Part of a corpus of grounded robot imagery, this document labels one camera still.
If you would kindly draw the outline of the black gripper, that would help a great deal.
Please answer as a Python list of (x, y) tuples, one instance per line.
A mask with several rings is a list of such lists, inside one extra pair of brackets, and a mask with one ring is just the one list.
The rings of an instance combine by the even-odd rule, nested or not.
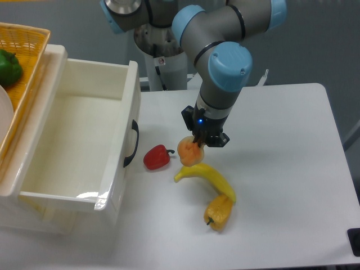
[(230, 138), (223, 132), (223, 125), (227, 117), (213, 119), (205, 115), (204, 108), (187, 106), (181, 114), (186, 127), (193, 135), (193, 143), (199, 148), (203, 145), (208, 147), (224, 147)]

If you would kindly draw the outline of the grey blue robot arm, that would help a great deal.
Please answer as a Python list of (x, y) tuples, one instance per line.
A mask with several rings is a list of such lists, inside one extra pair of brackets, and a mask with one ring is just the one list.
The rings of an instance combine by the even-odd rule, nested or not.
[(170, 30), (202, 78), (195, 106), (182, 111), (186, 127), (199, 146), (223, 147), (229, 137), (223, 125), (253, 67), (241, 42), (281, 25), (285, 1), (226, 1), (207, 12), (199, 5), (179, 7), (178, 1), (101, 1), (115, 33), (144, 25)]

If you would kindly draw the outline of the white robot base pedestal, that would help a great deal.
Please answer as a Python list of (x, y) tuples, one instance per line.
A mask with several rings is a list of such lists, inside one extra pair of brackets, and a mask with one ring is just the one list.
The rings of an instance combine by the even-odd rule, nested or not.
[(150, 91), (187, 89), (187, 55), (170, 27), (142, 25), (134, 30), (134, 42), (145, 59)]

